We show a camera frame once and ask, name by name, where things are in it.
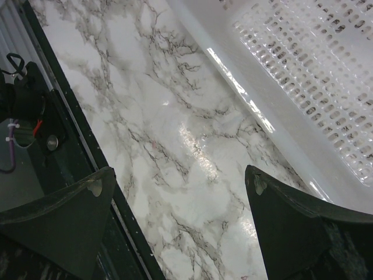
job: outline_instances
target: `white plastic tray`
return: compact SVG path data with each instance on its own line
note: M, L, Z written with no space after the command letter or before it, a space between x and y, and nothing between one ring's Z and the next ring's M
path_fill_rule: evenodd
M373 214L373 2L168 3L314 195Z

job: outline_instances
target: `purple wire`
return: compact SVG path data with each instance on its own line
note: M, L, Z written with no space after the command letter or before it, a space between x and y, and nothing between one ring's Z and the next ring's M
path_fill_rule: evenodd
M18 123L18 120L11 122L11 124L17 124L17 123ZM10 153L10 163L12 164L12 167L9 170L0 169L0 173L3 173L3 174L10 174L16 169L16 155L14 151L14 141L13 141L15 128L16 127L14 125L9 127L9 153Z

